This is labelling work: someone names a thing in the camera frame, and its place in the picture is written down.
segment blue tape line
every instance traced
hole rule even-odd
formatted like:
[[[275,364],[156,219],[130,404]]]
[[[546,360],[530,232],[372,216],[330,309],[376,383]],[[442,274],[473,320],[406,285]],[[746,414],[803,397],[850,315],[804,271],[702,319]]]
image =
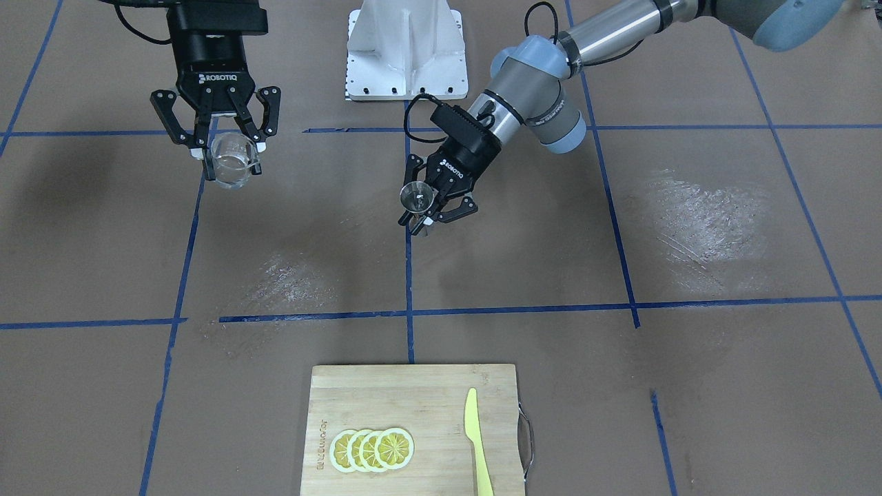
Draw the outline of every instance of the blue tape line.
[[[674,469],[670,464],[670,453],[668,453],[668,440],[664,434],[664,425],[662,424],[662,414],[659,412],[659,398],[653,390],[653,416],[655,417],[655,430],[659,433],[659,444],[661,444],[661,456],[664,457],[664,469],[668,473],[668,485],[670,486],[671,496],[676,496],[676,481],[674,480]]]
[[[68,320],[61,322],[12,322],[0,324],[0,331],[18,329],[65,329],[72,327],[130,327],[164,326],[186,322],[187,319],[121,319],[121,320]]]
[[[55,138],[66,136],[166,136],[165,131],[131,130],[131,131],[16,131],[13,138]]]
[[[882,295],[861,295],[846,297],[849,301],[882,301]],[[820,304],[837,303],[839,297],[784,297],[784,298],[746,298],[730,300],[686,300],[669,302],[636,303],[634,306],[643,309],[654,308],[690,308],[717,306],[759,306],[777,304]],[[605,312],[614,310],[630,310],[630,303],[613,304],[559,304],[537,306],[497,306],[478,308],[436,308],[413,310],[417,317],[439,315],[472,315],[496,313],[544,313],[544,312]],[[293,313],[282,315],[243,315],[218,318],[219,322],[271,322],[275,320],[329,320],[329,319],[370,319],[374,317],[406,317],[407,310],[390,310],[383,312],[340,312],[340,313]]]
[[[882,295],[856,295],[845,299],[846,301],[882,301]]]
[[[404,159],[410,156],[410,138],[404,137]],[[405,294],[407,297],[407,362],[409,364],[416,363],[414,353],[414,264],[413,264],[413,245],[410,239],[410,228],[404,226],[404,259],[405,259]]]
[[[570,27],[573,26],[572,6],[570,0],[566,0],[566,17],[570,21]],[[618,250],[618,260],[622,265],[622,277],[624,278],[624,289],[628,294],[628,302],[631,305],[631,317],[634,320],[634,328],[640,327],[640,316],[637,313],[636,300],[634,299],[634,288],[631,284],[631,271],[628,269],[628,259],[624,255],[624,243],[622,242],[622,232],[618,227],[618,215],[616,215],[616,203],[612,198],[612,189],[609,187],[609,175],[606,170],[606,161],[603,159],[603,147],[601,146],[601,136],[597,132],[597,121],[594,119],[594,105],[591,103],[591,92],[588,90],[588,80],[585,73],[580,74],[582,78],[582,91],[585,93],[585,102],[588,109],[588,121],[590,125],[588,129],[594,135],[594,148],[597,152],[597,162],[601,168],[601,177],[603,178],[603,192],[606,193],[607,206],[609,208],[609,218],[612,221],[612,231],[616,238],[616,249]]]
[[[882,124],[773,124],[775,129],[882,129]]]
[[[765,124],[645,124],[645,125],[598,125],[597,131],[667,131],[667,130],[738,130],[768,129]]]
[[[414,315],[424,317],[433,315],[475,315],[496,313],[544,313],[544,312],[597,312],[608,310],[630,310],[631,304],[555,304],[540,306],[496,306],[483,308],[446,308],[414,310]]]
[[[412,127],[411,132],[441,132],[437,127]],[[303,131],[304,133],[323,133],[323,132],[400,132],[404,130],[400,127],[310,127]]]
[[[809,304],[837,303],[839,297],[791,297],[791,298],[751,298],[732,300],[692,300],[676,302],[638,303],[638,308],[685,308],[691,306],[749,306],[763,304]]]
[[[235,315],[219,317],[220,323],[236,322],[275,322],[279,320],[337,320],[337,319],[372,319],[375,317],[404,317],[407,311],[389,310],[382,312],[327,312],[327,313],[286,313],[281,315]]]
[[[193,209],[193,220],[190,225],[190,239],[187,242],[187,253],[183,258],[183,269],[181,271],[181,282],[177,289],[177,300],[175,302],[175,318],[181,317],[181,309],[183,308],[183,295],[187,290],[187,277],[190,273],[190,262],[193,258],[193,245],[196,243],[196,231],[199,227],[199,205],[202,202],[202,193],[205,191],[206,181],[204,177],[199,179],[199,192],[196,195],[196,206]],[[144,473],[141,475],[141,487],[138,492],[139,496],[146,496],[147,486],[150,483],[150,472],[153,469],[153,454],[156,450],[156,439],[160,432],[160,421],[162,420],[162,408],[165,405],[165,394],[168,388],[168,376],[171,372],[171,350],[175,347],[177,340],[178,324],[172,324],[171,331],[168,333],[168,347],[166,348],[165,365],[162,372],[162,394],[160,400],[156,402],[156,409],[153,411],[153,427],[150,431],[150,442],[147,445],[147,456],[144,460]]]
[[[767,124],[635,124],[635,125],[591,125],[586,128],[591,131],[666,131],[666,130],[739,130],[739,129],[768,129]],[[788,130],[813,130],[813,129],[882,129],[882,124],[775,124],[775,129]],[[238,129],[219,129],[220,132],[240,132]],[[441,132],[438,128],[418,127],[411,129],[412,132]],[[401,128],[370,128],[370,127],[344,127],[344,128],[309,128],[303,133],[346,133],[346,132],[401,132]],[[168,133],[163,130],[128,130],[128,131],[15,131],[9,133],[11,138],[58,138],[77,136],[165,136]]]
[[[9,125],[6,126],[6,133],[4,133],[3,135],[3,141],[0,141],[0,157],[3,156],[3,152],[6,150],[6,144],[9,143],[9,138],[12,135],[12,130],[15,128],[15,123],[19,120],[21,107],[25,104],[27,92],[31,90],[31,84],[33,84],[34,82],[34,76],[36,76],[37,69],[40,67],[40,62],[42,62],[43,60],[43,54],[46,53],[46,47],[49,45],[49,39],[52,37],[52,32],[55,30],[56,22],[58,22],[58,13],[61,12],[61,5],[63,3],[64,0],[58,0],[55,12],[52,13],[52,20],[49,22],[49,29],[46,30],[46,36],[43,37],[43,43],[40,46],[40,51],[37,52],[37,58],[34,60],[34,65],[31,67],[31,72],[27,75],[25,87],[22,88],[21,95],[19,95],[19,102],[16,103],[15,110],[12,112],[12,119],[10,119]]]
[[[876,392],[879,395],[879,399],[882,399],[882,382],[879,381],[879,376],[876,373],[876,367],[873,365],[873,362],[870,359],[870,354],[867,353],[867,349],[863,345],[863,337],[861,337],[861,332],[857,329],[857,324],[855,323],[855,320],[851,315],[851,310],[848,308],[848,300],[842,293],[842,288],[839,284],[839,280],[836,278],[836,273],[833,271],[833,264],[830,262],[830,258],[827,256],[826,249],[824,248],[824,243],[821,242],[821,236],[818,233],[818,229],[815,227],[815,222],[811,218],[809,206],[805,202],[803,192],[799,188],[799,184],[796,181],[796,175],[793,172],[793,168],[790,166],[790,160],[787,157],[787,152],[784,151],[784,145],[781,143],[781,137],[778,135],[778,131],[775,129],[775,126],[772,123],[772,116],[771,114],[769,114],[768,107],[766,106],[766,101],[763,99],[763,95],[759,91],[759,84],[757,83],[756,78],[753,76],[753,71],[751,70],[750,64],[747,62],[747,56],[744,54],[744,49],[742,49],[741,47],[741,42],[738,41],[738,36],[736,35],[735,30],[730,28],[729,33],[732,35],[732,41],[735,43],[735,47],[738,49],[738,55],[741,57],[741,62],[744,65],[744,69],[747,71],[747,76],[751,80],[753,91],[757,94],[759,106],[762,108],[763,114],[765,114],[766,116],[769,130],[772,132],[775,145],[777,145],[778,152],[781,154],[781,159],[784,161],[784,168],[787,169],[787,175],[790,178],[790,183],[793,185],[793,190],[794,192],[796,192],[796,198],[799,200],[799,206],[803,209],[805,220],[809,223],[809,228],[811,229],[811,235],[815,238],[815,244],[818,246],[821,258],[824,260],[824,265],[826,266],[827,272],[830,275],[830,281],[833,283],[833,288],[836,290],[836,295],[839,297],[840,303],[842,305],[842,310],[845,312],[848,324],[851,326],[851,332],[855,337],[855,341],[857,342],[857,348],[859,348],[861,351],[863,362],[867,365],[867,370],[870,372],[873,384],[876,386]]]

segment black cable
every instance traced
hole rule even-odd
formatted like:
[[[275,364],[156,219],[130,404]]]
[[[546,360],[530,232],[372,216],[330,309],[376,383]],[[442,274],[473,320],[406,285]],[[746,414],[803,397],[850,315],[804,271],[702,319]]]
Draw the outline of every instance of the black cable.
[[[404,133],[407,135],[408,138],[411,138],[413,141],[419,141],[420,143],[440,143],[440,142],[444,141],[446,138],[438,138],[438,139],[417,138],[416,136],[414,136],[413,134],[410,133],[410,110],[414,107],[414,104],[420,100],[431,101],[432,103],[434,103],[435,105],[438,105],[439,107],[441,105],[444,105],[444,103],[441,102],[438,98],[436,98],[434,95],[431,95],[428,93],[420,93],[417,96],[415,96],[414,99],[411,100],[410,103],[407,105],[407,108],[404,110]]]
[[[596,66],[596,65],[606,64],[606,63],[608,63],[608,62],[615,62],[616,60],[618,60],[618,59],[622,58],[623,56],[626,56],[626,55],[630,54],[631,52],[633,52],[634,50],[636,50],[637,47],[639,47],[639,46],[640,46],[640,43],[642,43],[642,42],[643,42],[643,40],[638,41],[637,43],[634,44],[633,47],[630,47],[630,48],[628,49],[628,51],[624,52],[623,54],[616,55],[616,56],[613,56],[613,57],[611,57],[611,58],[607,58],[607,59],[601,60],[601,61],[599,61],[599,62],[592,62],[592,63],[590,63],[590,64],[584,64],[584,67],[594,67],[594,66]]]
[[[527,36],[530,35],[530,26],[529,26],[530,14],[532,14],[533,11],[538,9],[539,7],[548,7],[549,10],[551,11],[551,17],[554,18],[554,36],[551,37],[551,40],[554,42],[554,44],[557,45],[557,34],[559,33],[559,31],[557,29],[557,11],[555,10],[554,5],[549,4],[548,2],[538,2],[536,4],[533,4],[533,6],[530,7],[529,9],[527,9],[527,14],[524,16],[524,33]]]
[[[147,36],[146,34],[141,33],[139,30],[135,29],[131,24],[129,24],[129,21],[125,20],[125,16],[123,15],[123,10],[119,8],[119,5],[114,5],[113,7],[116,10],[116,16],[119,18],[119,21],[123,23],[123,26],[125,26],[125,28],[128,29],[129,31],[132,31],[135,35],[138,36],[138,38],[145,40],[145,41],[149,41],[149,42],[156,44],[156,45],[170,45],[171,44],[171,38],[168,38],[167,40],[157,40],[156,38],[151,38],[150,36]]]

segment yellow plastic knife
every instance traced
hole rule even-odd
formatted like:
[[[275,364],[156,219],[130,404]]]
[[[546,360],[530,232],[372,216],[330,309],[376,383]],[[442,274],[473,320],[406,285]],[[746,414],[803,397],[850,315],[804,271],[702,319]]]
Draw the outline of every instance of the yellow plastic knife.
[[[475,476],[478,478],[478,496],[493,496],[484,445],[481,442],[481,422],[478,420],[478,392],[474,387],[466,396],[466,436],[475,445]]]

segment robotiq logo text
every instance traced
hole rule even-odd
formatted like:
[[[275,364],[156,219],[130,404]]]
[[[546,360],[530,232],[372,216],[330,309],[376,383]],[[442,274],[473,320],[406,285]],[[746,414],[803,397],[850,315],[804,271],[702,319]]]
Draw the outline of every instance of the robotiq logo text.
[[[441,161],[441,165],[447,167],[447,168],[448,168],[453,174],[456,174],[456,177],[458,177],[459,179],[462,179],[462,178],[463,178],[462,173],[459,172],[458,170],[456,170],[456,168],[453,167],[453,166],[447,161],[447,159],[442,160],[442,161]]]
[[[206,81],[238,81],[239,76],[235,74],[199,74],[199,84],[204,85]]]

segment wooden cutting board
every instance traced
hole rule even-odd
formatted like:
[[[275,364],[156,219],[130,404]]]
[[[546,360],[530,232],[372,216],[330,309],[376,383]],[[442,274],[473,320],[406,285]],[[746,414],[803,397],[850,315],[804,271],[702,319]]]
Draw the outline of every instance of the wooden cutting board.
[[[477,494],[463,414],[478,392],[484,453],[495,496],[524,496],[514,365],[320,365],[312,369],[301,496]],[[342,473],[331,440],[346,429],[401,427],[414,455],[400,470]]]

